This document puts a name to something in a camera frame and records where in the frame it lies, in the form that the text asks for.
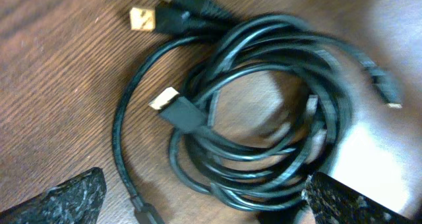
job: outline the cable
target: cable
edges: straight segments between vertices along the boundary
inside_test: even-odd
[[[227,11],[223,11],[219,17],[219,11],[203,14],[208,11],[203,6],[201,9],[200,12],[194,11],[191,4],[184,6],[183,1],[179,0],[176,7],[156,8],[148,14],[143,12],[144,9],[136,9],[137,13],[142,14],[131,11],[131,22],[139,22],[135,27],[133,25],[135,30],[160,29],[160,33],[182,35],[165,43],[146,58],[117,106],[112,132],[113,154],[123,183],[132,200],[137,200],[134,201],[135,207],[142,207],[144,201],[129,177],[121,154],[123,118],[142,77],[162,55],[176,47],[202,43],[215,45],[215,50],[211,57],[193,68],[180,92],[168,89],[150,104],[161,117],[175,126],[169,142],[171,168],[189,188],[214,195],[238,210],[276,211],[303,205],[301,191],[307,175],[315,171],[329,171],[336,147],[351,124],[353,109],[350,92],[340,73],[342,66],[322,48],[323,45],[337,47],[354,58],[370,75],[385,103],[391,107],[401,107],[398,84],[392,75],[377,67],[356,47],[311,31],[300,18],[286,14],[265,14],[241,22],[232,17],[228,20]],[[174,25],[189,27],[175,30],[171,27]],[[298,76],[307,84],[307,97],[317,98],[314,113],[309,114],[302,109],[286,135],[270,148],[237,144],[212,130],[222,87],[242,76],[260,71]],[[308,128],[308,136],[292,142],[302,127]],[[326,131],[324,150],[317,159],[306,163],[313,138],[321,130]],[[177,156],[182,136],[191,161],[208,178],[208,184],[195,181],[181,168]],[[285,155],[286,158],[265,169],[253,171],[230,169],[222,162],[222,159],[257,161],[273,155]]]

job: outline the wooden table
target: wooden table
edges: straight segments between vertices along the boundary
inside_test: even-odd
[[[319,32],[358,45],[399,78],[404,107],[389,109],[367,75],[345,60],[356,112],[332,176],[406,217],[418,212],[422,0],[218,1],[242,17],[271,11],[301,16]],[[108,187],[98,223],[135,223],[113,162],[111,122],[135,69],[169,39],[130,31],[129,9],[157,4],[0,0],[0,210],[98,166]],[[178,86],[207,50],[176,49],[148,72],[127,111],[125,159],[136,185],[167,223],[254,223],[254,213],[228,208],[179,182],[167,162],[171,127],[147,105],[164,88]],[[227,116],[218,117],[217,130],[237,141],[262,140],[263,130],[277,127],[286,111],[294,111],[299,85],[289,76],[268,73],[234,82],[223,92],[219,113]],[[182,160],[193,170],[185,156]]]

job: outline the wooden surface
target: wooden surface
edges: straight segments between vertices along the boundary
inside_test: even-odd
[[[404,108],[391,110],[366,75],[345,62],[356,113],[332,175],[412,217],[422,201],[422,0],[218,1],[242,17],[268,11],[301,16],[397,75]],[[111,154],[111,122],[136,67],[169,39],[129,30],[133,5],[157,3],[0,0],[0,210],[98,166],[108,189],[98,223],[135,223]],[[171,127],[147,106],[164,88],[179,85],[203,55],[203,47],[176,49],[146,75],[125,119],[125,159],[167,223],[254,223],[253,213],[228,208],[177,180],[166,154]],[[260,74],[229,85],[219,105],[227,117],[218,118],[217,129],[238,141],[259,137],[294,111],[299,84],[286,75]]]

